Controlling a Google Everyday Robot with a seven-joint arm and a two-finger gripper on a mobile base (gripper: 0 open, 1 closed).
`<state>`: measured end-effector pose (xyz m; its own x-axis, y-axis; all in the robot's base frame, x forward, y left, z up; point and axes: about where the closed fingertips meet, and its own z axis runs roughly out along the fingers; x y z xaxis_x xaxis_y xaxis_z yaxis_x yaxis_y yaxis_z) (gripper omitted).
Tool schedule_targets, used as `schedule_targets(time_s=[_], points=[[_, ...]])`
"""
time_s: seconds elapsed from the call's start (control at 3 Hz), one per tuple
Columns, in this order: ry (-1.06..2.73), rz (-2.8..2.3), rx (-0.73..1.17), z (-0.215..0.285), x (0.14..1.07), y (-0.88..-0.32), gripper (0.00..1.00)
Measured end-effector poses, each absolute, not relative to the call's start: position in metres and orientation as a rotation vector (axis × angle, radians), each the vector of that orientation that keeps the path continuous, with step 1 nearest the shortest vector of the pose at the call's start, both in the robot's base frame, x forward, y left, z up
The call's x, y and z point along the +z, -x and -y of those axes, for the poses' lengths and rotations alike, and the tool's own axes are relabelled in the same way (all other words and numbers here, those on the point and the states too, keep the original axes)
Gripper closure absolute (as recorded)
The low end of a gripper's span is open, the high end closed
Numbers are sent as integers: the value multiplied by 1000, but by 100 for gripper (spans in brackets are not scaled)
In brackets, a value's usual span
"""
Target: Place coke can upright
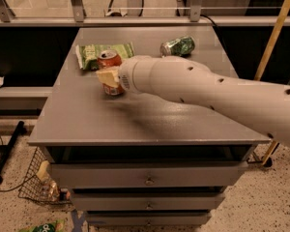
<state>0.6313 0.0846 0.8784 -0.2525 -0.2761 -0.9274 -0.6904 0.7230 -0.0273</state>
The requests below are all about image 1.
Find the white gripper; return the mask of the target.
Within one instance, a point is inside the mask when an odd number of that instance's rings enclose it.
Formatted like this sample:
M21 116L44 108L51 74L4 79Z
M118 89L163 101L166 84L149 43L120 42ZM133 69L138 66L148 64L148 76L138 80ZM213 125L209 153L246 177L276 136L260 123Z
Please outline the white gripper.
M125 60L120 68L104 68L96 71L96 75L100 83L110 87L117 88L121 84L129 92L150 93L150 72L154 64L155 59L150 56L134 56Z

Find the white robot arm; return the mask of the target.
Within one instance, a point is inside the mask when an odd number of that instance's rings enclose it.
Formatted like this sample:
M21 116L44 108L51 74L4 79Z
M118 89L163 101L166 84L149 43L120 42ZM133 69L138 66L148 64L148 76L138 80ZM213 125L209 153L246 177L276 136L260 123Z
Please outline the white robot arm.
M176 56L134 56L97 76L110 87L212 108L290 148L290 85L219 75Z

